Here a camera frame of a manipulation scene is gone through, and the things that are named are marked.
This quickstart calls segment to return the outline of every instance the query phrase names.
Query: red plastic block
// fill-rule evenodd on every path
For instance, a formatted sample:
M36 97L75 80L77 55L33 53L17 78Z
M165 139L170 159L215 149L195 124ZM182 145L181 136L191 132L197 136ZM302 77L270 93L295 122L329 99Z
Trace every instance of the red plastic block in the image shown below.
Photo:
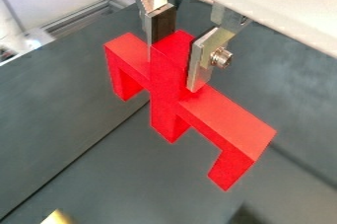
M126 101L143 89L150 92L151 127L169 143L191 126L219 148L207 174L227 189L258 160L275 131L210 86L195 93L185 88L189 45L182 31L151 46L125 34L105 44L114 93Z

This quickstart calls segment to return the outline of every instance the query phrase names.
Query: dark gray surface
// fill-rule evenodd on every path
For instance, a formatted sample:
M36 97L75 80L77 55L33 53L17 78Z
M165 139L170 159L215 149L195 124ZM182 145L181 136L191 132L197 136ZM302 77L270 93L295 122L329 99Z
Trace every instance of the dark gray surface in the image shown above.
M241 206L227 224L265 224L250 207Z
M0 218L146 102L114 97L102 53L141 35L137 17L110 15L0 67Z
M183 2L177 23L198 35L209 6ZM335 60L257 24L230 48L233 66L214 71L210 84L278 130L274 145L333 185ZM223 223L242 194L271 223L334 223L335 190L271 148L229 193L206 179L217 154L193 131L167 145L141 110L4 223L38 223L58 207L78 223Z
M37 224L55 208L78 224L219 224L241 204L206 178L219 154L189 131L174 145L149 127L141 109L85 153L4 224Z
M59 208L78 224L225 224L242 198L263 223L335 223L337 191L273 149L227 192L206 178L218 154L191 129L167 144L145 106L1 223Z
M201 33L210 7L185 1L177 21ZM210 85L278 131L278 150L337 187L337 60L257 23L229 44L233 64L213 71Z

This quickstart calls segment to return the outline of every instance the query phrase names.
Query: red h-shaped block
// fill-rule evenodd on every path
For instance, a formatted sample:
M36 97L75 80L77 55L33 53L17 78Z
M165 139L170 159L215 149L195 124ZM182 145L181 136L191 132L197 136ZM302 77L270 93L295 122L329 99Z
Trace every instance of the red h-shaped block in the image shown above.
M150 92L151 127L169 143L191 126L219 148L207 177L222 189L239 179L265 150L275 131L210 86L195 93L185 88L193 36L177 31L151 46L131 34L105 43L114 93L127 101Z

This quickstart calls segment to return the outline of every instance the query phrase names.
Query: screw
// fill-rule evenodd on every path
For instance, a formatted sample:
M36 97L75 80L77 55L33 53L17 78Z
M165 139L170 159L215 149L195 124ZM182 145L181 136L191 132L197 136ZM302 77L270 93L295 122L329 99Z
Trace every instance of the screw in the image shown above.
M210 64L223 69L231 62L233 53L229 52L223 47L218 47L210 54Z
M242 15L239 25L243 26L247 22L247 17Z

